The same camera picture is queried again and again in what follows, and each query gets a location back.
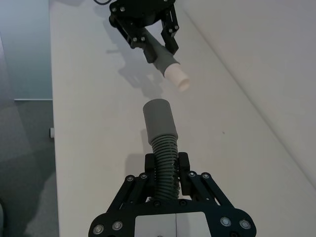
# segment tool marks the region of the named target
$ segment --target cable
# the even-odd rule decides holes
[[[108,0],[108,1],[106,1],[106,2],[99,2],[98,0],[93,0],[96,4],[99,4],[99,5],[101,5],[101,6],[104,6],[104,5],[106,5],[106,4],[109,4],[112,0]]]

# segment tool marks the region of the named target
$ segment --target gray flexible hose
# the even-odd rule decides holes
[[[155,198],[179,196],[178,134],[168,101],[156,99],[143,108],[148,142],[155,155]]]

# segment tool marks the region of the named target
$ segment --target white tabletop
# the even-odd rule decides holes
[[[87,236],[128,174],[144,169],[143,105],[167,99],[179,151],[208,171],[258,236],[314,236],[316,192],[186,14],[177,7],[180,93],[92,0],[50,3],[60,237]],[[151,27],[157,35],[160,25]]]

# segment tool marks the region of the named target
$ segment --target bolt head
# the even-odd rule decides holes
[[[154,201],[154,206],[160,206],[160,202],[159,201]]]
[[[128,182],[130,182],[130,181],[133,181],[134,178],[133,178],[133,176],[128,176],[128,177],[126,178],[126,180],[127,180]]]
[[[251,224],[249,221],[241,220],[241,221],[239,221],[239,224],[241,227],[243,227],[246,230],[249,230],[251,228]]]
[[[221,224],[222,224],[223,226],[228,227],[228,226],[231,226],[232,222],[231,222],[231,220],[230,220],[229,218],[227,218],[227,217],[222,217],[222,218],[221,218]]]
[[[189,176],[190,176],[190,177],[194,177],[195,175],[196,175],[196,174],[194,174],[193,172],[190,172],[190,173],[189,173]]]
[[[185,205],[187,205],[187,202],[186,202],[186,201],[184,201],[184,200],[181,200],[179,203],[180,203],[180,205],[181,205],[181,206],[185,206]]]
[[[204,174],[202,174],[202,177],[203,177],[204,179],[208,179],[208,178],[209,178],[209,175],[206,174],[206,173],[204,173]]]
[[[102,232],[104,231],[104,226],[99,224],[99,225],[96,225],[94,228],[93,228],[93,233],[95,235],[99,235],[101,234]]]
[[[112,225],[112,229],[113,229],[114,231],[118,231],[118,230],[120,230],[122,227],[123,227],[122,221],[115,221],[115,222],[113,223],[113,225]]]

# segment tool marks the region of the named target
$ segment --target white tube end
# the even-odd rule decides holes
[[[185,91],[190,87],[190,79],[178,63],[170,64],[164,71],[164,77],[175,84],[179,91]]]

